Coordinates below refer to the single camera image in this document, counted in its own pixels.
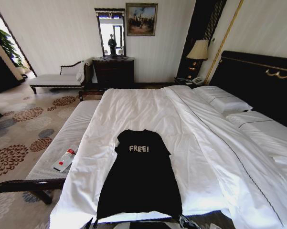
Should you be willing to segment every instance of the picture frame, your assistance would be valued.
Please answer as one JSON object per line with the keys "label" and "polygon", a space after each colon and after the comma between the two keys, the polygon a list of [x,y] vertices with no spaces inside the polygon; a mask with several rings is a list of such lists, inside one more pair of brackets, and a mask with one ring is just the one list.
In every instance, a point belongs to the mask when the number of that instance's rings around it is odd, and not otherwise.
{"label": "picture frame", "polygon": [[126,3],[127,36],[155,36],[157,3]]}

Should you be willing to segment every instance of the chaise lounge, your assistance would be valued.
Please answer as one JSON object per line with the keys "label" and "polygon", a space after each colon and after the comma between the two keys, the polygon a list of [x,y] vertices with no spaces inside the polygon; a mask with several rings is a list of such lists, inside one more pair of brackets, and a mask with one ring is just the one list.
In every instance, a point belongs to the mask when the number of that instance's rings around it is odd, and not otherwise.
{"label": "chaise lounge", "polygon": [[79,61],[73,65],[62,65],[60,74],[45,74],[28,80],[28,84],[36,93],[36,87],[85,88],[93,77],[93,58]]}

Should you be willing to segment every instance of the telephone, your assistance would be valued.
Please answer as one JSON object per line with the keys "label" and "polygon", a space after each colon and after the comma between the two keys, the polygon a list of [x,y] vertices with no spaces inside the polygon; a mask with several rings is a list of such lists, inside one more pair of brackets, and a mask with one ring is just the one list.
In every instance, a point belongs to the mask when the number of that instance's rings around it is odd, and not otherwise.
{"label": "telephone", "polygon": [[194,79],[192,80],[192,82],[195,83],[196,85],[201,85],[201,84],[204,82],[204,80],[202,80],[202,79],[198,76],[198,77],[194,78]]}

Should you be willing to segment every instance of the lampshade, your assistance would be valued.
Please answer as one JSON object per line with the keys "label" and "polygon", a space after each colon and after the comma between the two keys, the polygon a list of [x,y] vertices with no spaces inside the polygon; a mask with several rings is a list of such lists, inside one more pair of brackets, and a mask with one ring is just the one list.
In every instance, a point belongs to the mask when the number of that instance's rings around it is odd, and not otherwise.
{"label": "lampshade", "polygon": [[208,59],[208,40],[196,40],[187,58],[194,60]]}

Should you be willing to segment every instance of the mirror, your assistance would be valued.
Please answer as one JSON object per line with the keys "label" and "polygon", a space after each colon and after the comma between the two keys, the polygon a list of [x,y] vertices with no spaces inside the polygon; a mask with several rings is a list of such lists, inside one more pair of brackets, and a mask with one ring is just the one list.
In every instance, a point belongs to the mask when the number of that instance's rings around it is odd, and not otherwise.
{"label": "mirror", "polygon": [[124,9],[95,8],[104,57],[125,57]]}

